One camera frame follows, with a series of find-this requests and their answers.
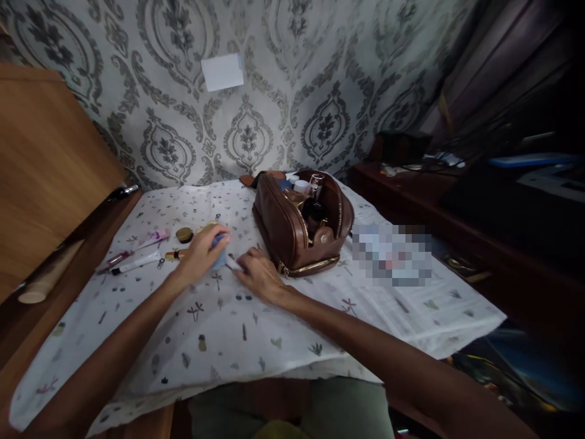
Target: table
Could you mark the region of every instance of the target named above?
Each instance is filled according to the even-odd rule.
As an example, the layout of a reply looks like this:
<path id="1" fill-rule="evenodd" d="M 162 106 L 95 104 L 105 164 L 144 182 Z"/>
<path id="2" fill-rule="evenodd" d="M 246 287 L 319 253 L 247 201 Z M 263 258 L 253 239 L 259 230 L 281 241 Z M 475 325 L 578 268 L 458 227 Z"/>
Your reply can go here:
<path id="1" fill-rule="evenodd" d="M 361 196 L 340 183 L 355 209 L 355 224 L 389 224 Z M 251 208 L 255 191 L 237 180 L 145 193 L 114 237 L 107 258 L 131 248 L 154 229 L 170 228 L 163 254 L 185 248 L 174 237 L 220 214 L 239 255 L 262 240 Z M 505 315 L 440 262 L 423 287 L 376 286 L 352 260 L 348 238 L 333 269 L 287 279 L 303 294 L 349 312 L 435 358 L 444 358 L 496 328 Z M 10 423 L 23 430 L 118 325 L 164 280 L 177 262 L 151 263 L 119 276 L 93 276 L 47 338 L 12 399 Z M 242 287 L 227 267 L 207 273 L 168 310 L 135 366 L 88 435 L 220 384 L 282 376 L 352 376 L 380 382 L 338 346 L 296 317 L 268 306 Z"/>

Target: finger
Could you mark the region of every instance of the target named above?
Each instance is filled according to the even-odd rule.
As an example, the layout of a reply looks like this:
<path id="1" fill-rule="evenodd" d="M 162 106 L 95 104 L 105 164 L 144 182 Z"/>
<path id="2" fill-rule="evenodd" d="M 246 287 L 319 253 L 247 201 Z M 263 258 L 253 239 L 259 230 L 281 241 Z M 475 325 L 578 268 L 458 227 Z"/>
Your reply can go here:
<path id="1" fill-rule="evenodd" d="M 234 276 L 236 276 L 238 278 L 238 280 L 246 288 L 249 287 L 250 283 L 252 282 L 252 279 L 250 279 L 250 276 L 248 276 L 246 273 L 244 273 L 243 271 L 240 271 L 240 270 L 234 270 L 232 273 L 234 274 Z"/>
<path id="2" fill-rule="evenodd" d="M 237 262 L 242 266 L 245 273 L 250 273 L 250 264 L 254 262 L 254 257 L 245 253 L 238 258 Z"/>
<path id="3" fill-rule="evenodd" d="M 230 243 L 230 239 L 231 236 L 230 235 L 226 235 L 223 238 L 221 238 L 219 240 L 219 242 L 217 244 L 215 244 L 215 247 L 212 248 L 211 250 L 209 250 L 208 255 L 213 259 L 213 261 L 217 261 L 217 259 L 219 258 L 219 256 L 221 255 L 221 252 L 223 250 L 225 250 L 225 248 L 227 247 L 227 245 Z"/>
<path id="4" fill-rule="evenodd" d="M 264 256 L 264 252 L 256 247 L 252 247 L 250 250 L 248 250 L 251 254 L 251 256 L 254 257 L 262 257 Z"/>
<path id="5" fill-rule="evenodd" d="M 229 234 L 230 231 L 227 227 L 220 226 L 219 224 L 214 224 L 213 227 L 209 229 L 199 232 L 199 242 L 204 243 L 204 245 L 208 245 L 208 248 L 211 247 L 211 243 L 215 236 L 219 234 Z"/>

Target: wrist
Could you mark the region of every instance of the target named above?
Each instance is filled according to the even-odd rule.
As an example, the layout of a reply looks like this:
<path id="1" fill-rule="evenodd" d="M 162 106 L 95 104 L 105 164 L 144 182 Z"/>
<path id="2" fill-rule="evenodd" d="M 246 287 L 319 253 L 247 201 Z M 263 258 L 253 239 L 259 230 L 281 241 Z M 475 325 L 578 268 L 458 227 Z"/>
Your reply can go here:
<path id="1" fill-rule="evenodd" d="M 180 266 L 174 271 L 171 271 L 169 276 L 165 279 L 168 288 L 178 293 L 181 293 L 185 288 L 195 282 L 197 282 L 197 280 L 191 281 L 180 269 Z"/>
<path id="2" fill-rule="evenodd" d="M 296 288 L 291 287 L 290 285 L 282 285 L 278 287 L 272 304 L 285 311 L 292 312 L 295 308 L 296 302 L 301 301 L 303 298 L 304 295 L 299 293 Z"/>

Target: white sticky note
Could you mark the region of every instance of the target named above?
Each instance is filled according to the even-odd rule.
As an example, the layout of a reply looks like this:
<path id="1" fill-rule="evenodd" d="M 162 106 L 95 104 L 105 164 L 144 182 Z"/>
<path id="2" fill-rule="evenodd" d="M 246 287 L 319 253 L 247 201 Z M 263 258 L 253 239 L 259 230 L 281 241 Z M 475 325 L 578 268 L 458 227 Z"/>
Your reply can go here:
<path id="1" fill-rule="evenodd" d="M 242 58 L 238 54 L 224 55 L 201 61 L 207 91 L 244 84 Z"/>

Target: damask wallpaper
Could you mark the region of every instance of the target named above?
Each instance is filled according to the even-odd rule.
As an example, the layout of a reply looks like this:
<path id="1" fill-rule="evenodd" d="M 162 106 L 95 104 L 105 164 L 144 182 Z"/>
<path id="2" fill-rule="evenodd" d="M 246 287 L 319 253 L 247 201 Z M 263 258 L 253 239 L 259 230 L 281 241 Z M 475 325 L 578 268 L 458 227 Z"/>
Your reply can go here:
<path id="1" fill-rule="evenodd" d="M 18 57 L 61 72 L 146 188 L 341 175 L 426 111 L 475 0 L 4 0 Z M 209 93 L 200 61 L 240 53 Z"/>

